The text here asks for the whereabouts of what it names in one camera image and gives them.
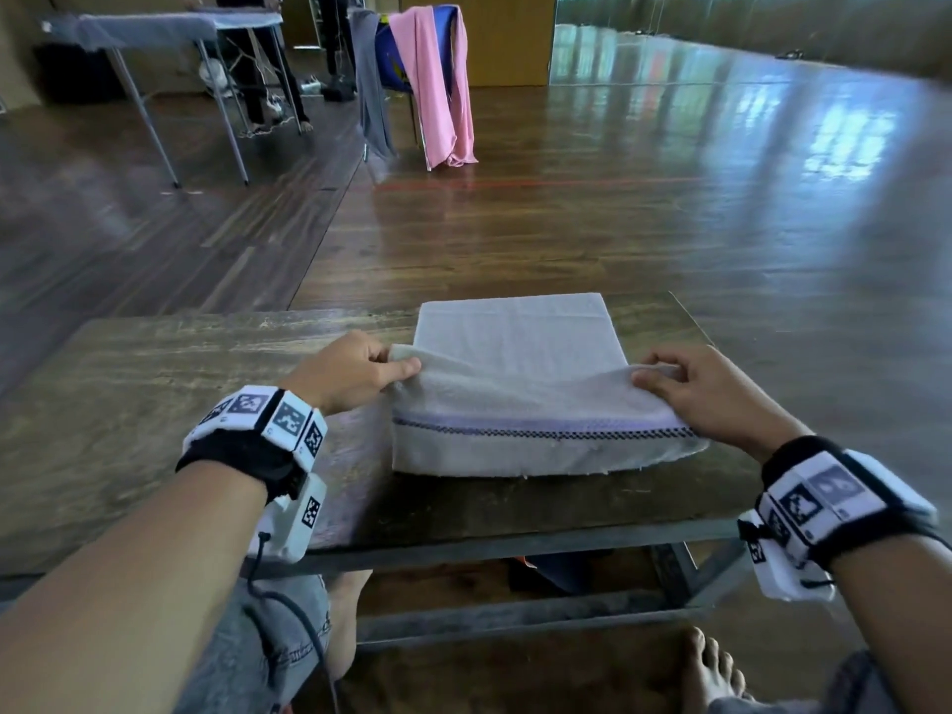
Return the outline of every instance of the cable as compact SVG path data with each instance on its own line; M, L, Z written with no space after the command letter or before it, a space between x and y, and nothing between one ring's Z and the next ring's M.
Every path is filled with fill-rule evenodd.
M334 683L334 680L330 676L330 669L327 668L324 648L321 647L321 639L318 637L317 631L315 631L314 625L310 622L307 614L297 603L284 594L278 593L277 591L264 591L254 585L254 575L258 572L258 564L261 564L261 557L265 553L265 543L269 541L270 538L271 535L265 531L258 534L258 555L255 556L254 564L251 565L251 572L247 576L247 592L255 599L270 599L282 603L297 617L298 621L301 622L301 625L307 632L307 636L310 637L310 642L313 644L314 650L317 652L317 659L320 662L321 669L324 670L327 676L327 684L330 685L330 699L334 705L334 714L341 714L340 705L337 702L337 684Z

